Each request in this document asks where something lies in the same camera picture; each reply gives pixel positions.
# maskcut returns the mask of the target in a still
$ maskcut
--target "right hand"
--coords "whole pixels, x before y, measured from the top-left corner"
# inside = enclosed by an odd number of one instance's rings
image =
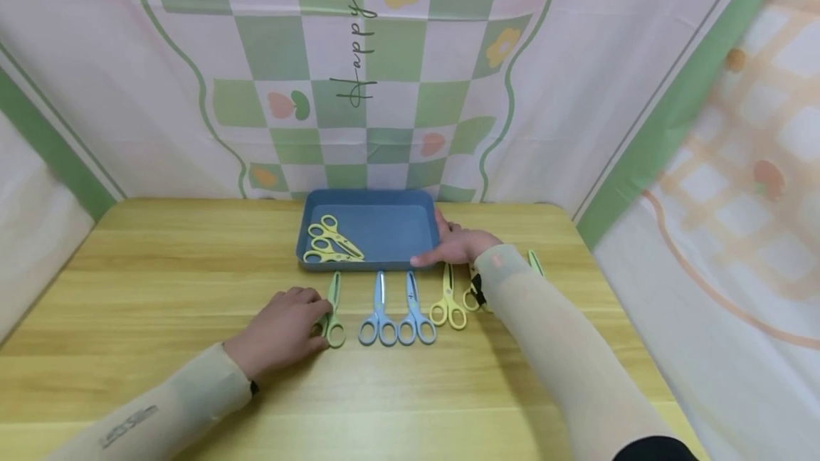
[[[225,352],[248,379],[284,369],[328,348],[327,339],[313,337],[311,331],[331,311],[330,301],[312,288],[277,292],[244,330],[225,342]]]
[[[426,267],[438,262],[475,263],[486,250],[494,245],[503,244],[495,235],[484,230],[468,230],[458,223],[449,223],[441,210],[436,209],[438,239],[441,241],[431,251],[410,258],[410,265]]]

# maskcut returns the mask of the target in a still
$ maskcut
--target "green border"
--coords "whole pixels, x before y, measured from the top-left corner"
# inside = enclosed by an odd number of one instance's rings
[[[147,17],[151,19],[151,23],[153,23],[153,26],[157,30],[157,33],[160,36],[162,36],[162,39],[165,40],[168,46],[171,47],[171,49],[174,52],[177,52],[177,55],[180,58],[182,58],[182,60],[186,64],[188,64],[189,68],[191,68],[191,71],[194,72],[196,81],[199,83],[199,114],[201,116],[201,119],[203,120],[203,123],[205,123],[205,127],[207,128],[207,130],[211,133],[211,136],[214,137],[214,139],[216,139],[216,142],[221,144],[222,148],[225,148],[227,152],[232,154],[233,157],[236,158],[236,160],[239,162],[239,177],[237,179],[237,187],[242,197],[248,198],[248,195],[245,194],[244,186],[242,185],[242,182],[245,179],[245,174],[247,174],[248,172],[248,166],[245,165],[245,161],[242,159],[241,156],[234,152],[233,149],[227,145],[227,143],[222,141],[222,138],[220,138],[220,136],[216,133],[216,130],[214,129],[214,125],[211,123],[210,118],[207,117],[207,109],[205,106],[207,87],[205,85],[205,77],[203,77],[203,74],[201,74],[199,68],[196,67],[196,64],[193,62],[193,60],[191,60],[191,58],[188,57],[188,55],[185,52],[183,52],[182,49],[180,49],[177,43],[174,43],[174,41],[171,39],[171,36],[168,36],[166,30],[162,28],[162,24],[157,18],[157,15],[154,14],[153,9],[151,9],[151,4],[149,3],[149,1],[140,0],[140,3],[142,4],[142,9],[144,9],[145,13],[147,14]]]
[[[694,126],[724,58],[749,28],[762,2],[730,1],[680,69],[578,222],[578,231],[590,250],[678,150]]]
[[[498,137],[495,141],[490,144],[489,147],[481,154],[481,159],[478,162],[478,170],[481,173],[481,180],[484,180],[484,189],[481,190],[481,198],[479,201],[484,201],[487,196],[487,190],[490,187],[490,179],[487,177],[487,171],[485,170],[485,163],[487,161],[487,156],[492,152],[494,149],[498,147],[499,144],[503,141],[504,137],[507,136],[507,132],[509,132],[510,125],[513,124],[513,115],[515,114],[515,91],[513,90],[513,83],[511,76],[513,74],[513,66],[515,65],[516,61],[518,61],[518,57],[527,50],[527,47],[530,46],[530,43],[535,36],[538,34],[539,29],[541,29],[541,25],[544,23],[544,19],[547,18],[547,14],[550,12],[550,6],[552,5],[552,0],[547,0],[544,4],[544,9],[541,10],[541,15],[538,18],[538,22],[535,23],[534,28],[530,32],[530,35],[527,37],[527,40],[524,41],[521,48],[518,49],[518,52],[512,57],[510,60],[510,64],[507,67],[507,73],[504,75],[504,88],[507,88],[507,121],[504,122],[504,126],[501,129],[501,133],[498,134]]]
[[[125,198],[125,192],[108,174],[97,157],[74,132],[65,118],[54,107],[51,101],[34,83],[21,64],[15,60],[6,46],[0,42],[0,53],[15,67],[18,74],[31,87],[43,104],[52,112],[72,139],[84,150],[88,158],[97,169],[102,172],[111,185]],[[24,139],[37,152],[48,168],[65,183],[65,186],[74,193],[77,201],[87,210],[94,220],[99,220],[107,210],[117,203],[111,192],[103,185],[97,176],[85,165],[85,162],[74,152],[69,143],[60,136],[56,128],[43,115],[37,106],[28,99],[26,93],[14,82],[14,79],[0,67],[0,110],[9,118],[11,124],[21,133]]]
[[[102,218],[117,203],[114,196],[97,180],[94,173],[2,67],[0,110],[47,163],[48,168],[74,193],[94,221]]]

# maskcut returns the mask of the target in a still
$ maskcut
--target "plastic tray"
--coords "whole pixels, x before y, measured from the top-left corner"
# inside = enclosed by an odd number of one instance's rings
[[[339,221],[339,233],[363,252],[364,262],[303,260],[311,249],[308,226],[326,213]],[[307,271],[407,271],[411,256],[437,245],[436,207],[426,192],[330,189],[307,195],[296,257]]]

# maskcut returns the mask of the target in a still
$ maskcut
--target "beige sleeve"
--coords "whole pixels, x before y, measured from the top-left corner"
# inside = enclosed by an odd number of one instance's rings
[[[216,344],[47,459],[168,460],[250,398],[250,381]]]
[[[612,460],[634,440],[673,436],[586,317],[514,246],[475,262],[482,292],[569,429],[577,460]]]

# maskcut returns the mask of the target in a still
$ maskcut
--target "wooden table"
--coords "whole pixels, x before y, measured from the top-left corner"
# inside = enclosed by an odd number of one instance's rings
[[[442,204],[539,255],[671,427],[703,450],[573,225],[560,209]],[[36,459],[243,327],[277,290],[325,293],[301,272],[301,204],[126,201],[113,208],[0,350],[0,457]],[[457,288],[468,275],[458,273]],[[270,381],[249,407],[185,453],[204,460],[567,460],[565,427],[513,339],[491,314],[433,346],[363,347],[372,273],[345,274],[347,343]],[[404,273],[387,311],[406,314]],[[441,269],[419,274],[422,309]]]

